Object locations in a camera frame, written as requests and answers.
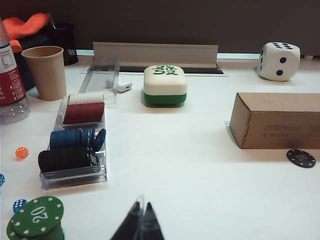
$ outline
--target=small blue die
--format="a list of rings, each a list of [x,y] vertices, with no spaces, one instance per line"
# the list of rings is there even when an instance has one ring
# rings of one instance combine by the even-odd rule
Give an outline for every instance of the small blue die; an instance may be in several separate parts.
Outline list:
[[[5,183],[5,176],[0,173],[0,186]]]
[[[27,202],[28,201],[25,199],[19,199],[15,201],[13,204],[13,212],[14,213],[18,212],[23,207],[23,205],[25,205]]]

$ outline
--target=cardboard box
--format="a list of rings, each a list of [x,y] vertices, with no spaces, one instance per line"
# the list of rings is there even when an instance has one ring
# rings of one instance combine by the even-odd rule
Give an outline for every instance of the cardboard box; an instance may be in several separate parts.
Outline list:
[[[320,149],[320,93],[238,92],[230,129],[242,149]]]

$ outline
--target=black poker chip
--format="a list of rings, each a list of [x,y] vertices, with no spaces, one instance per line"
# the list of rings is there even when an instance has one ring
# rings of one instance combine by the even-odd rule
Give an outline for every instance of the black poker chip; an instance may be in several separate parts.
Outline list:
[[[295,165],[302,168],[312,168],[316,164],[315,158],[308,152],[300,149],[291,149],[286,153],[286,157]]]
[[[42,173],[79,169],[100,165],[99,158],[89,147],[68,147],[42,151],[38,155]]]

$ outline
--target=orange cloth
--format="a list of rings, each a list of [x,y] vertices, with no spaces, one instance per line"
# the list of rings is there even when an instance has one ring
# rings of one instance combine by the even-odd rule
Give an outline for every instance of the orange cloth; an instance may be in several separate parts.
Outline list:
[[[19,39],[36,34],[47,24],[48,21],[49,17],[44,13],[36,13],[26,22],[23,22],[17,17],[4,19],[3,24],[9,35],[13,52],[16,53],[22,51],[22,47],[18,41]]]

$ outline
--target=red bottle label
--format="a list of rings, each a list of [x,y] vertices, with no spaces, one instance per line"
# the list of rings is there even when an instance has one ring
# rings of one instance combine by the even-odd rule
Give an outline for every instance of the red bottle label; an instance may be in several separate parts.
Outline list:
[[[0,106],[13,104],[26,96],[11,46],[0,49]]]

